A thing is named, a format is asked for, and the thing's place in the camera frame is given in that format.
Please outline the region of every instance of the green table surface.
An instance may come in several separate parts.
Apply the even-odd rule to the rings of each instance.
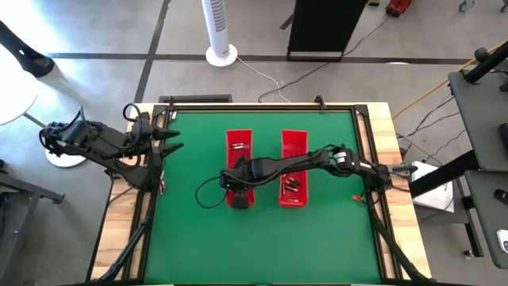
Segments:
[[[194,191],[225,167],[225,132],[252,130],[254,157],[280,158],[282,129],[307,130],[309,150],[346,144],[357,152],[349,112],[179,112],[171,124],[185,146],[166,160],[166,193],[156,202],[145,282],[271,284],[379,282],[367,208],[352,200],[358,176],[310,170],[304,208],[278,204],[279,181],[255,189],[256,204],[206,210]],[[204,204],[224,195],[218,181],[200,192]]]

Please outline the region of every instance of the small object in bin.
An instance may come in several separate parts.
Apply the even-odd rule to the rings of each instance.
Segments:
[[[287,189],[289,191],[294,191],[294,192],[298,192],[298,189],[296,187],[292,187],[292,186],[284,186],[284,190]]]
[[[297,186],[299,186],[299,185],[300,185],[300,182],[298,182],[296,179],[293,179],[293,178],[291,178],[291,177],[287,177],[287,178],[288,178],[288,180],[290,181],[290,183],[289,183],[289,184],[290,184],[290,185],[292,185],[293,187],[297,187]]]
[[[242,149],[242,148],[244,148],[244,143],[235,143],[235,144],[231,145],[231,147],[233,148],[233,150]]]

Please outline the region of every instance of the red tray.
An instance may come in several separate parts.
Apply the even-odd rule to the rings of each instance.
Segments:
[[[282,158],[303,155],[307,153],[307,149],[307,131],[283,130]],[[289,177],[300,183],[296,187],[297,192],[284,190],[284,182]],[[279,205],[281,207],[304,207],[308,200],[307,171],[292,172],[286,176],[280,176]]]
[[[244,156],[246,160],[252,158],[252,130],[227,130],[225,132],[225,149],[226,149],[226,161],[228,168],[233,168],[237,160]],[[233,149],[233,144],[242,143],[244,148]],[[248,205],[254,205],[254,191],[250,188],[247,190]],[[233,192],[228,191],[226,196],[226,202],[231,207],[233,201]]]

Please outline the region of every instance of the gray floor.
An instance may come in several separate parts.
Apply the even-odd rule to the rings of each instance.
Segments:
[[[163,0],[47,0],[0,2],[2,19],[19,37],[42,52],[146,53],[152,42]],[[460,0],[414,1],[398,19],[390,19],[350,56],[469,58],[480,47],[506,39],[502,29],[508,15],[498,12],[500,0],[478,1],[465,14]],[[229,34],[241,55],[285,55],[289,30],[279,26],[291,14],[294,0],[226,0]],[[367,7],[349,48],[383,20],[383,9]],[[199,54],[208,47],[199,0],[172,0],[156,51]],[[125,128],[121,108],[134,100],[144,60],[57,60],[58,68],[40,79],[40,94],[30,114],[43,122],[69,121],[83,105],[87,117],[118,129]],[[0,63],[15,61],[0,47]],[[249,62],[281,84],[319,66],[319,63]],[[453,65],[330,64],[283,90],[294,102],[322,95],[334,102],[389,102],[392,112],[439,83]],[[232,94],[235,102],[254,102],[274,88],[242,64],[212,68],[202,61],[156,60],[148,77],[143,102],[161,95]],[[447,95],[446,88],[424,100],[395,121],[400,133],[410,132],[423,115]],[[279,102],[277,95],[265,98]],[[456,112],[455,103],[433,118]],[[463,129],[459,117],[444,120],[412,137],[433,153]],[[83,280],[98,232],[110,182],[102,168],[91,163],[58,169],[44,157],[38,127],[24,118],[0,126],[0,158],[8,170],[34,184],[66,193],[64,204],[42,202],[16,271],[17,281],[36,285],[71,284]],[[468,151],[467,135],[452,142],[437,158],[443,162]],[[411,148],[406,161],[425,155]],[[490,258],[466,261],[469,248],[462,226],[421,224],[433,277],[463,284],[506,285],[508,272],[496,269]]]

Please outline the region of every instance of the black stand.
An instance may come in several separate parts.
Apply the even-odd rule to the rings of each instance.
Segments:
[[[47,75],[55,62],[18,38],[2,21],[0,21],[0,44],[13,54],[21,67],[35,77]]]
[[[437,170],[430,172],[422,178],[410,183],[411,196],[414,198],[419,195],[423,195],[428,191],[432,191],[436,187],[458,179],[466,171],[478,169],[479,166],[478,161],[476,160],[475,152],[473,150],[468,151],[458,156],[453,161],[439,167]],[[483,257],[483,250],[479,243],[478,232],[469,211],[471,208],[473,208],[471,198],[464,195],[460,180],[456,180],[456,183],[457,187],[459,188],[460,196],[463,198],[462,203],[468,217],[468,222],[465,223],[464,226],[466,228],[466,234],[468,235],[468,239],[471,244],[471,249],[465,251],[464,256],[466,258]]]
[[[4,172],[0,172],[0,186],[19,191],[21,195],[27,195],[29,197],[28,211],[24,216],[20,215],[21,224],[13,235],[10,236],[10,242],[4,243],[6,250],[2,253],[2,257],[6,263],[0,267],[0,285],[5,285],[10,281],[13,267],[16,264],[16,259],[19,257],[19,252],[24,244],[26,234],[29,231],[29,222],[35,215],[35,209],[37,208],[39,199],[47,198],[54,203],[62,203],[65,195],[60,195],[54,191],[49,191],[48,189],[26,183],[25,181],[14,179]]]
[[[65,195],[57,194],[54,191],[49,191],[43,187],[38,187],[34,184],[14,179],[13,177],[3,173],[0,173],[0,186],[8,187],[9,189],[19,192],[39,195],[41,198],[50,199],[54,203],[62,203],[65,197]]]
[[[411,196],[417,197],[432,191],[436,187],[446,184],[460,176],[466,171],[478,170],[478,161],[473,150],[458,156],[453,161],[444,164],[436,171],[430,172],[422,178],[410,184]]]

